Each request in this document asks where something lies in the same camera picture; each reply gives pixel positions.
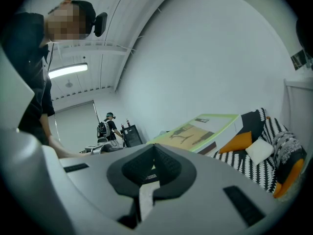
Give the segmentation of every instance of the black cap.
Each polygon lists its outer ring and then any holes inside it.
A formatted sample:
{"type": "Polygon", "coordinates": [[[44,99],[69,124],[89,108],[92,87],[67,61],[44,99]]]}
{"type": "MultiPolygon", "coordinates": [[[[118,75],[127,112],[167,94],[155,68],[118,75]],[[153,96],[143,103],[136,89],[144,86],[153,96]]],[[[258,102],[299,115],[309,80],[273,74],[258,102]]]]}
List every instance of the black cap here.
{"type": "Polygon", "coordinates": [[[92,26],[96,20],[96,12],[90,2],[81,0],[72,0],[71,3],[77,4],[86,14],[86,37],[91,33],[92,26]]]}

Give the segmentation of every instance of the fluorescent light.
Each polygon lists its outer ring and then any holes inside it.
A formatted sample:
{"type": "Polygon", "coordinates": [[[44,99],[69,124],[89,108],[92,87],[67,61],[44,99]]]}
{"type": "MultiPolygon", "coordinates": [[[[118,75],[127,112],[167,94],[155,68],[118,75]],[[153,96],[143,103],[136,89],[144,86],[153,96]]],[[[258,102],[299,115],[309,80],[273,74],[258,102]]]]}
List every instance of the fluorescent light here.
{"type": "Polygon", "coordinates": [[[57,69],[50,71],[49,77],[50,79],[52,79],[58,76],[63,76],[63,75],[71,74],[74,72],[86,71],[86,70],[88,70],[87,63],[69,65],[69,66],[64,66],[64,67],[57,68],[57,69]]]}

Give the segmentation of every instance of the orange pillow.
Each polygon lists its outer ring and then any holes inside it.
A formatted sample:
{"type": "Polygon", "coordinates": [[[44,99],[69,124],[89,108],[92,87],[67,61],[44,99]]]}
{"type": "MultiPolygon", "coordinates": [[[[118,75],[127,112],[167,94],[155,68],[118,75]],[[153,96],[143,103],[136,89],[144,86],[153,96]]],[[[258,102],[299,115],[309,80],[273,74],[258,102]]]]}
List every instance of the orange pillow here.
{"type": "Polygon", "coordinates": [[[251,131],[236,135],[222,149],[220,149],[220,153],[224,153],[228,151],[245,150],[250,145],[252,145],[251,131]]]}

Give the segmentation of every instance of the ceiling beam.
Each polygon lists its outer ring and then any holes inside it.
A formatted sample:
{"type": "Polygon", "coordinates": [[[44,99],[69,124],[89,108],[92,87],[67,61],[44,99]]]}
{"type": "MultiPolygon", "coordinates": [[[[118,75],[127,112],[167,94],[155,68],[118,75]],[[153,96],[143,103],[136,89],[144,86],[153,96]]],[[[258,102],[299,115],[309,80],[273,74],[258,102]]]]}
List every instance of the ceiling beam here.
{"type": "Polygon", "coordinates": [[[73,57],[79,55],[94,55],[94,54],[112,54],[112,55],[126,55],[127,49],[118,46],[73,46],[67,48],[60,48],[59,56],[54,56],[53,58],[65,58],[73,57]]]}
{"type": "Polygon", "coordinates": [[[117,78],[115,80],[114,83],[114,88],[113,90],[116,91],[119,80],[121,78],[122,75],[122,71],[124,69],[124,66],[127,62],[127,59],[129,58],[129,55],[131,53],[131,48],[133,48],[137,38],[139,37],[140,33],[142,32],[144,26],[146,25],[146,23],[148,22],[148,20],[150,19],[150,17],[154,14],[154,12],[159,8],[159,6],[164,2],[165,0],[149,0],[149,2],[144,6],[144,10],[140,13],[140,17],[142,17],[141,19],[138,18],[137,20],[135,20],[135,22],[137,22],[136,24],[133,25],[132,29],[130,30],[133,38],[130,41],[130,44],[128,45],[129,48],[126,49],[126,54],[124,56],[124,59],[122,61],[122,64],[118,70],[118,74],[117,74],[117,78]]]}

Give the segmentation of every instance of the person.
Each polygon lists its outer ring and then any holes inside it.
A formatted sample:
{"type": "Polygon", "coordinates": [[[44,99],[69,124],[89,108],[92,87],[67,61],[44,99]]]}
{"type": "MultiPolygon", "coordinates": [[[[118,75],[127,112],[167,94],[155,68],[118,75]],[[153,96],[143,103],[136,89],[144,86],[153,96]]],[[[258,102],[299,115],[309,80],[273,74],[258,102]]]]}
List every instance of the person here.
{"type": "Polygon", "coordinates": [[[4,28],[0,42],[18,74],[35,93],[19,129],[54,148],[59,158],[83,156],[68,152],[51,134],[48,116],[54,114],[48,78],[48,43],[86,38],[96,18],[91,3],[64,0],[44,18],[36,13],[15,14],[4,28]]]}
{"type": "Polygon", "coordinates": [[[118,129],[117,129],[116,125],[115,125],[115,123],[112,121],[112,119],[114,118],[113,113],[112,113],[112,112],[108,112],[106,117],[107,117],[107,118],[104,120],[104,122],[107,122],[107,123],[108,123],[109,129],[110,129],[110,136],[108,136],[107,139],[108,139],[109,141],[116,140],[116,136],[115,136],[114,132],[115,132],[121,139],[124,139],[123,135],[120,134],[120,132],[118,131],[118,129]]]}

